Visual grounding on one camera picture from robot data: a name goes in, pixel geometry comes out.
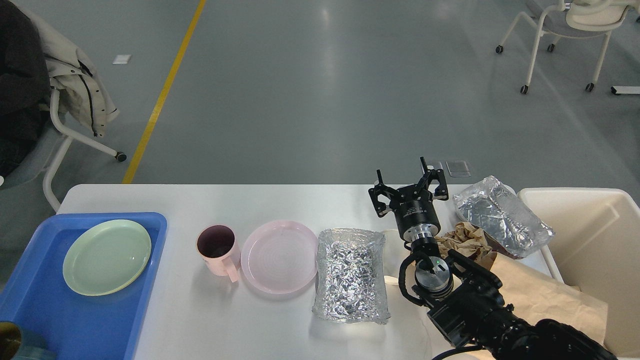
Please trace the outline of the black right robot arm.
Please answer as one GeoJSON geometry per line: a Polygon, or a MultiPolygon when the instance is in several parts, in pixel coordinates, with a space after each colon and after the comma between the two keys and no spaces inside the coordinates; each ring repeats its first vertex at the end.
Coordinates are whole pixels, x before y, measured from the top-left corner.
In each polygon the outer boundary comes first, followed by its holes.
{"type": "Polygon", "coordinates": [[[442,257],[435,236],[441,224],[434,200],[450,198],[441,169],[424,159],[416,184],[387,186],[381,171],[368,191],[378,217],[393,212],[409,255],[398,270],[402,296],[428,308],[427,317],[451,344],[438,360],[487,350],[496,360],[614,360],[615,354],[585,333],[554,319],[530,325],[514,314],[491,271],[451,249],[442,257]]]}

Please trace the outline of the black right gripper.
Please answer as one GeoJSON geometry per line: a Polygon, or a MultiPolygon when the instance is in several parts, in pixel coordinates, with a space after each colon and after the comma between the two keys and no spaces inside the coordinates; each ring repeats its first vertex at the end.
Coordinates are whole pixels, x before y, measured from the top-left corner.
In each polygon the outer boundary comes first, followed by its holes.
{"type": "Polygon", "coordinates": [[[430,167],[420,157],[422,177],[413,187],[393,187],[384,184],[381,170],[376,171],[377,182],[369,189],[375,214],[379,218],[394,213],[398,234],[403,240],[435,237],[441,224],[434,208],[434,199],[448,201],[450,192],[442,168],[430,167]]]}

